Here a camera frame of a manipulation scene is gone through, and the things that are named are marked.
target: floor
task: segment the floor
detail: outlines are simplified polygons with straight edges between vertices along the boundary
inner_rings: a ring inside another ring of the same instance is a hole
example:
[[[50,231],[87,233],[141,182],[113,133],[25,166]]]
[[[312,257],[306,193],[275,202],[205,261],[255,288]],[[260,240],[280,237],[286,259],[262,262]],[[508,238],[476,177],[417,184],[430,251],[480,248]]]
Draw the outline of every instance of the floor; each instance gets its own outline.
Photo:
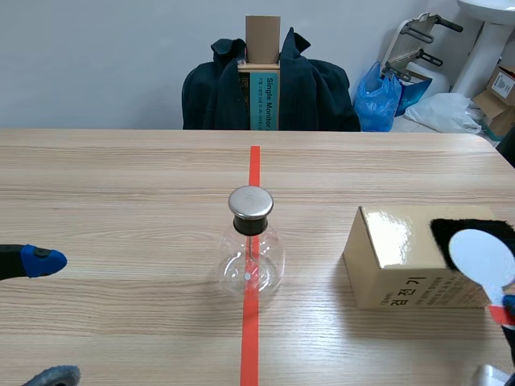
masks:
[[[436,130],[430,129],[427,126],[420,125],[417,122],[410,121],[404,117],[397,117],[393,120],[393,128],[391,133],[436,133],[441,134]],[[488,142],[492,144],[492,146],[497,147],[499,142],[492,141],[488,136],[484,133],[479,134],[481,137],[486,139]]]

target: blue plastic bag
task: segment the blue plastic bag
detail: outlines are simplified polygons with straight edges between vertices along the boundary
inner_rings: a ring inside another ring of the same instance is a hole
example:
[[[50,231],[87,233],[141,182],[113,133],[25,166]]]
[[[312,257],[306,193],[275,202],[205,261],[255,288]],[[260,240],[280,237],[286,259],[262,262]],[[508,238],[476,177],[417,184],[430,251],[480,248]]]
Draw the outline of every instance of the blue plastic bag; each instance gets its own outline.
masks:
[[[357,88],[354,109],[360,118],[361,131],[388,132],[401,99],[401,84],[392,76],[381,79],[381,66],[376,62]]]

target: black jacket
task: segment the black jacket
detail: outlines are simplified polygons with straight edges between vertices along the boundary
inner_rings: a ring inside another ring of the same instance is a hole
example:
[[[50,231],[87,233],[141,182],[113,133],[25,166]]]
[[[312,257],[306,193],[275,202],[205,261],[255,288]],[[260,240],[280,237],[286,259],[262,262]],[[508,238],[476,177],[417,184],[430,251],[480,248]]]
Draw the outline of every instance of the black jacket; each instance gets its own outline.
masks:
[[[280,130],[360,131],[345,71],[300,54],[310,47],[290,29],[281,53]],[[218,40],[213,62],[201,64],[184,81],[184,129],[248,129],[237,62],[245,58],[241,39]]]

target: glass bottle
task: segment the glass bottle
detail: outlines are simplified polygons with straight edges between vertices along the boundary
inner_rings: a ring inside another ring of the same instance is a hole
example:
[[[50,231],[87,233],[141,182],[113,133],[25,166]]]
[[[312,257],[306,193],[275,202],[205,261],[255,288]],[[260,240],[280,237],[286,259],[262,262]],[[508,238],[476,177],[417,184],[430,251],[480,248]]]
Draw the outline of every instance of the glass bottle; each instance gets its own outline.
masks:
[[[231,294],[243,296],[251,285],[260,296],[272,294],[284,273],[284,248],[268,224],[274,199],[261,187],[240,187],[229,196],[234,214],[218,246],[218,281]]]

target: white plastic bag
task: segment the white plastic bag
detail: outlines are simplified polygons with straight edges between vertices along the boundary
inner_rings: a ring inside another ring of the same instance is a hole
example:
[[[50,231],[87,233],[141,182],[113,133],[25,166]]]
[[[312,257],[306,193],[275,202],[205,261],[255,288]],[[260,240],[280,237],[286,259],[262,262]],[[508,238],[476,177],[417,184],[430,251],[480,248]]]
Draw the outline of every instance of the white plastic bag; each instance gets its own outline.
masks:
[[[408,107],[405,116],[440,133],[478,134],[481,126],[465,113],[470,103],[461,94],[436,94]]]

